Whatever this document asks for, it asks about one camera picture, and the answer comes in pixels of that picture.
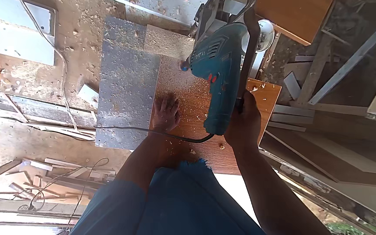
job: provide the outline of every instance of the blue fabric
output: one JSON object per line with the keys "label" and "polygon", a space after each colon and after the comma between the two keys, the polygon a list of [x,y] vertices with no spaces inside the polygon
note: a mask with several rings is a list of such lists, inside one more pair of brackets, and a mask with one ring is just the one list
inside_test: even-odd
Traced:
{"label": "blue fabric", "polygon": [[254,234],[262,229],[220,186],[205,161],[160,168],[148,195],[115,180],[99,189],[71,235]]}

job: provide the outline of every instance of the power cord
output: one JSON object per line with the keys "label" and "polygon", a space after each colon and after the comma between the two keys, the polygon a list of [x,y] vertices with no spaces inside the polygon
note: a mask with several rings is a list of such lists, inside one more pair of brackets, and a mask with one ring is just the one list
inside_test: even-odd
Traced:
{"label": "power cord", "polygon": [[214,134],[209,134],[208,136],[202,138],[202,139],[191,139],[191,138],[185,138],[185,137],[181,137],[181,136],[174,136],[174,135],[171,135],[171,134],[168,134],[166,132],[161,132],[161,131],[155,131],[155,130],[150,130],[150,129],[145,129],[145,128],[140,128],[140,127],[120,127],[120,126],[96,126],[95,128],[97,129],[121,129],[121,130],[138,130],[138,131],[146,131],[146,132],[152,132],[152,133],[156,133],[156,134],[161,134],[161,135],[164,135],[164,136],[168,136],[168,137],[172,137],[172,138],[175,138],[175,139],[178,139],[178,140],[182,140],[182,141],[187,141],[187,142],[191,142],[191,143],[202,143],[202,142],[205,142],[209,139],[211,139]]}

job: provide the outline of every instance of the electric drill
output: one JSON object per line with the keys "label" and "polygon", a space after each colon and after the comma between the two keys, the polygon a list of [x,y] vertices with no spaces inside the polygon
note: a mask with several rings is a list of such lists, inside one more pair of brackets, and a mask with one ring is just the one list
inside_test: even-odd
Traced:
{"label": "electric drill", "polygon": [[210,134],[223,135],[230,123],[240,80],[242,37],[247,28],[232,23],[200,41],[181,69],[210,82],[211,102],[204,127]]}

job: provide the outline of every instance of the wire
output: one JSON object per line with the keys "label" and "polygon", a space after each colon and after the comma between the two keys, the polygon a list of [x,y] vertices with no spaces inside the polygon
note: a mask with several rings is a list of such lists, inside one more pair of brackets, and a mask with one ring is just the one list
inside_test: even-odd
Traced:
{"label": "wire", "polygon": [[67,71],[68,71],[68,65],[66,63],[66,60],[65,60],[65,57],[62,55],[62,53],[60,53],[60,51],[45,37],[45,35],[43,34],[43,32],[41,31],[40,27],[39,27],[39,24],[37,24],[37,21],[34,19],[34,16],[31,14],[29,8],[27,7],[27,5],[24,3],[23,0],[20,0],[21,4],[23,5],[23,8],[24,10],[26,11],[26,13],[29,15],[30,19],[33,21],[34,23],[34,26],[37,28],[37,30],[39,31],[40,35],[53,47],[53,49],[55,50],[55,52],[60,56],[60,58],[62,59],[62,79],[60,81],[60,87],[61,87],[61,91],[62,91],[62,96],[63,96],[63,99],[64,99],[64,102],[65,102],[65,106],[66,106],[66,111],[70,117],[70,120],[72,121],[72,125],[74,126],[74,129],[76,131],[78,131],[78,126],[76,125],[76,122],[75,122],[75,119],[74,117],[72,116],[72,113],[71,113],[71,108],[69,107],[69,103],[68,103],[68,100],[66,99],[66,94],[65,94],[65,80],[66,80],[66,75],[67,75]]}
{"label": "wire", "polygon": [[196,140],[196,139],[185,138],[185,137],[181,137],[181,136],[174,136],[174,135],[171,135],[171,134],[168,134],[168,133],[165,133],[165,132],[140,128],[140,127],[96,126],[95,128],[97,128],[97,129],[101,129],[101,128],[122,129],[122,130],[129,130],[130,129],[130,130],[138,130],[138,131],[147,131],[147,132],[153,132],[153,133],[156,133],[156,134],[161,134],[161,135],[164,135],[164,136],[172,137],[172,138],[175,138],[175,139],[179,139],[179,140],[183,140],[183,141],[187,141],[187,142],[191,142],[191,143],[202,143],[202,142],[205,142],[205,141],[211,139],[214,136],[214,134],[209,134],[208,136],[206,136],[202,139]]}

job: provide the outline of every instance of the wooden board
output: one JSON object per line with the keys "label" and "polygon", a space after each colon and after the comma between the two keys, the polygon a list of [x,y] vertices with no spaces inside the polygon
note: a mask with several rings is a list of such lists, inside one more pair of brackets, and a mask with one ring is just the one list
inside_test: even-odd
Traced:
{"label": "wooden board", "polygon": [[[178,60],[175,58],[162,56],[155,97],[163,96],[169,92],[174,93],[180,100],[182,118],[180,124],[171,133],[200,139],[207,136],[203,123],[211,100],[208,92],[209,84],[206,80],[193,76],[190,72],[179,71],[176,67],[177,62]],[[281,87],[254,79],[249,79],[247,85],[248,90],[253,90],[254,87],[258,88],[253,95],[262,116],[260,141]],[[233,150],[223,136],[214,136],[204,143],[188,143],[168,138],[161,151],[162,154],[178,155],[182,158],[184,156],[186,158],[202,157],[207,160],[207,165],[212,168],[214,173],[240,174]]]}
{"label": "wooden board", "polygon": [[257,0],[255,13],[275,24],[275,30],[310,45],[333,0]]}
{"label": "wooden board", "polygon": [[294,131],[268,127],[267,133],[336,182],[376,186],[376,173],[361,171]]}

